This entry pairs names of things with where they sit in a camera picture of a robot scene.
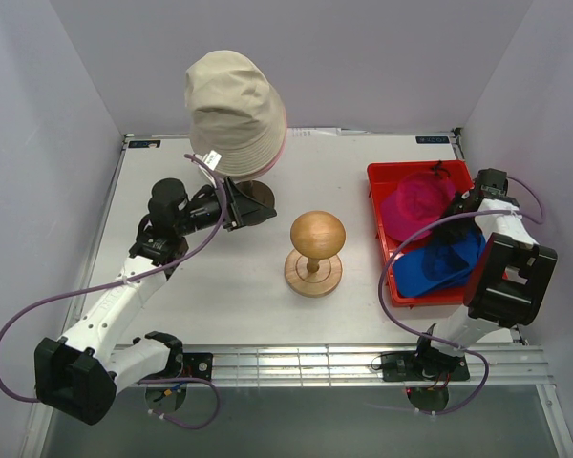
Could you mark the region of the magenta cap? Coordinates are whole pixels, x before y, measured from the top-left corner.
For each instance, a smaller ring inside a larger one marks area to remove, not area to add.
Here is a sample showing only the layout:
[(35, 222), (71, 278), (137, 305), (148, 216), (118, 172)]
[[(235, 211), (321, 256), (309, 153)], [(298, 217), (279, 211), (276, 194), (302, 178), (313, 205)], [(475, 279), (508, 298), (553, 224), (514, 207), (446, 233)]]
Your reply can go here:
[(439, 220), (457, 191), (441, 161), (424, 167), (383, 165), (382, 177), (392, 187), (380, 199), (379, 215), (385, 236), (395, 241), (404, 241)]

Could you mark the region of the blue hat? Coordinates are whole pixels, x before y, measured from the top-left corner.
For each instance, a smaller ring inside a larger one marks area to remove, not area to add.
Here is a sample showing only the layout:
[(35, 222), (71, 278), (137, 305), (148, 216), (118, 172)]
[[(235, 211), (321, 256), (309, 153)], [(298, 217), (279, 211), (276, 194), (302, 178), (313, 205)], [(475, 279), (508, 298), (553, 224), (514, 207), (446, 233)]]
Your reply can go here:
[(476, 267), (485, 244), (484, 236), (471, 230), (456, 243), (434, 240), (401, 256), (393, 265), (398, 293), (415, 298), (463, 286)]

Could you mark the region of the pink bucket hat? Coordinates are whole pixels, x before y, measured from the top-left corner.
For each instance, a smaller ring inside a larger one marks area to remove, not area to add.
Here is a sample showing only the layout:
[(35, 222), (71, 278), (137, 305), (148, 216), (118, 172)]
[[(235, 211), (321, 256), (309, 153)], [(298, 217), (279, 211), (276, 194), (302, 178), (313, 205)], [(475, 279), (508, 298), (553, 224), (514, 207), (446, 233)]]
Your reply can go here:
[(255, 144), (255, 158), (258, 166), (254, 175), (260, 176), (269, 171), (280, 159), (287, 139), (287, 112), (273, 122)]

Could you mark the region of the cream bucket hat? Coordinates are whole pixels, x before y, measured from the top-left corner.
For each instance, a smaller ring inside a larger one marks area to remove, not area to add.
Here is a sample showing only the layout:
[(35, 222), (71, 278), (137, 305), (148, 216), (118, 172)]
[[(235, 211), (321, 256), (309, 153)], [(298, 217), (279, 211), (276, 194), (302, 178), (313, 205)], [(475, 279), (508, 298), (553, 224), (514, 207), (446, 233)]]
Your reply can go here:
[(263, 72), (239, 52), (209, 52), (187, 69), (184, 97), (193, 152), (219, 153), (223, 176), (258, 177), (255, 144), (285, 108)]

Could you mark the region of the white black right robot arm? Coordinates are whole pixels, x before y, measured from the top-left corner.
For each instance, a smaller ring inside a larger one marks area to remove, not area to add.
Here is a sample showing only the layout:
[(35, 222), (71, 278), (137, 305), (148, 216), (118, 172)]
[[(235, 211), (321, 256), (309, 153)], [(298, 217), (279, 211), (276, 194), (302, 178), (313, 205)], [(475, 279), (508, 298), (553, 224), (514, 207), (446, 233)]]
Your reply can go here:
[(485, 245), (464, 285), (463, 305), (417, 341), (414, 366), (426, 379), (447, 379), (464, 365), (471, 345), (496, 330), (528, 325), (539, 313), (558, 255), (526, 231), (518, 202), (508, 196), (508, 179), (500, 170), (480, 170), (433, 231), (441, 241), (456, 242), (472, 229)]

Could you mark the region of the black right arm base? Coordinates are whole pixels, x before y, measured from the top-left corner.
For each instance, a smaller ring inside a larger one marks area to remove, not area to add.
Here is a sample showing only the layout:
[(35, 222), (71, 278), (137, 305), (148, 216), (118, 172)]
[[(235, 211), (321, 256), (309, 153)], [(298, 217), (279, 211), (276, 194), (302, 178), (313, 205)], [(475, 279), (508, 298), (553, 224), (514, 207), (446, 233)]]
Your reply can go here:
[(382, 375), (384, 382), (438, 382), (470, 380), (464, 357), (426, 358), (416, 351), (381, 353), (371, 361), (371, 369)]

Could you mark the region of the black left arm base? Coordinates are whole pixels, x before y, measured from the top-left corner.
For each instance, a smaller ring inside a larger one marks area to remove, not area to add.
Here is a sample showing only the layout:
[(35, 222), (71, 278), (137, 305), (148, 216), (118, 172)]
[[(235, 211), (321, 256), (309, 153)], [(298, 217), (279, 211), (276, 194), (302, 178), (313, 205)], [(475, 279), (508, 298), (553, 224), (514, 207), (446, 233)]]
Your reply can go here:
[(183, 352), (168, 360), (167, 367), (144, 380), (177, 380), (184, 378), (212, 380), (214, 355), (209, 352)]

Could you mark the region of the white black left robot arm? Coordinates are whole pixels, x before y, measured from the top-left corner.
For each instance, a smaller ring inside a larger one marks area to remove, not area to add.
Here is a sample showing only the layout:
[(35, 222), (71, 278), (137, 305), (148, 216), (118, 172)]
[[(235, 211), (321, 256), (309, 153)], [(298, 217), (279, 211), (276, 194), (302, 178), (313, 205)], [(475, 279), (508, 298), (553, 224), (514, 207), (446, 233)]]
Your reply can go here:
[(147, 208), (116, 287), (58, 340), (45, 338), (34, 350), (38, 400), (87, 425), (98, 423), (129, 385), (182, 374), (183, 344), (175, 336), (152, 331), (124, 350), (116, 346), (180, 265), (189, 249), (187, 236), (211, 226), (233, 231), (277, 215), (267, 185), (229, 177), (202, 186), (193, 196), (180, 180), (164, 178), (153, 186)]

